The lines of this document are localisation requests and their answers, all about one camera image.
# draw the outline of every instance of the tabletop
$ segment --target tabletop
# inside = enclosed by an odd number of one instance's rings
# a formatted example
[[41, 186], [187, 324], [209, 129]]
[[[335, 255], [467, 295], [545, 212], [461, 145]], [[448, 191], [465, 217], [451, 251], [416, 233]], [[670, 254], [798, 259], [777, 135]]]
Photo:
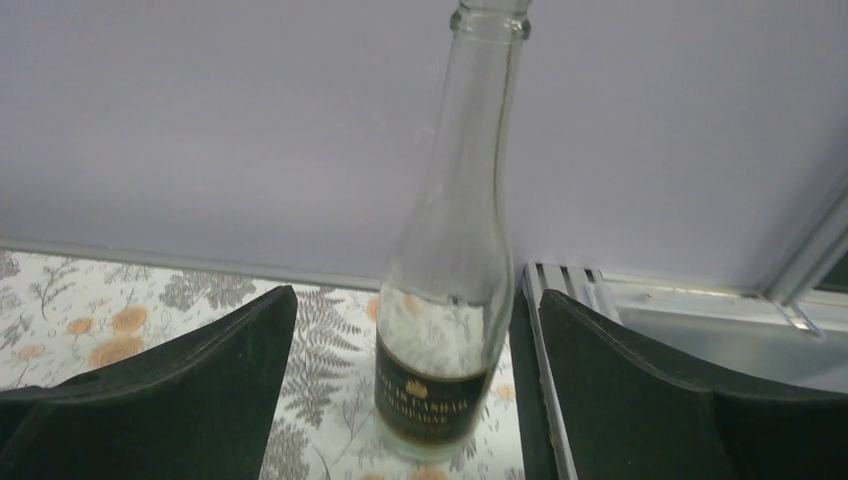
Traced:
[[[284, 284], [0, 250], [0, 389], [56, 385]], [[261, 479], [524, 479], [509, 338], [473, 438], [449, 461], [410, 464], [385, 450], [372, 422], [377, 294], [292, 286], [295, 334]]]

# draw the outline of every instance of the wall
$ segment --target wall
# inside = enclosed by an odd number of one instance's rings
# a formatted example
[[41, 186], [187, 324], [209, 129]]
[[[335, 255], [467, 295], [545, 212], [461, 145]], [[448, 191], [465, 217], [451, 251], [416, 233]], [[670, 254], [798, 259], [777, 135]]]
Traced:
[[[454, 0], [0, 3], [0, 236], [378, 276]], [[517, 261], [753, 285], [848, 170], [845, 0], [538, 0]]]

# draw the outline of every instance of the glass bottle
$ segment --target glass bottle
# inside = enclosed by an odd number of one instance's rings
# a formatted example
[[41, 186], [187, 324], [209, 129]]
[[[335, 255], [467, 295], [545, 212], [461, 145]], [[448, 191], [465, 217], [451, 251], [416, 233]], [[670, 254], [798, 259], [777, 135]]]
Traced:
[[474, 432], [512, 314], [502, 205], [507, 123], [529, 0], [461, 0], [424, 192], [380, 289], [375, 405], [408, 458], [452, 456]]

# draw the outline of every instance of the clear glass bottle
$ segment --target clear glass bottle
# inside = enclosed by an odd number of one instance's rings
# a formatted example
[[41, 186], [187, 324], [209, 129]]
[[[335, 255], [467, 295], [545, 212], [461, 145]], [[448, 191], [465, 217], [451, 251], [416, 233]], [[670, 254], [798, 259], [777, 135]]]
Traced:
[[436, 461], [474, 432], [512, 314], [502, 167], [529, 0], [461, 0], [426, 188], [380, 289], [378, 430]]

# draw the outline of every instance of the bottle label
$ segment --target bottle label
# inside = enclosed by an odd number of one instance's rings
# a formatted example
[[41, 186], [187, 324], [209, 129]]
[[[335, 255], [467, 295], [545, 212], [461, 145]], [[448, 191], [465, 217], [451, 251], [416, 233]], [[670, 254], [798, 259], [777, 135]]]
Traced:
[[450, 443], [474, 426], [489, 371], [465, 378], [438, 378], [414, 371], [386, 348], [377, 334], [374, 404], [401, 438], [423, 445]]

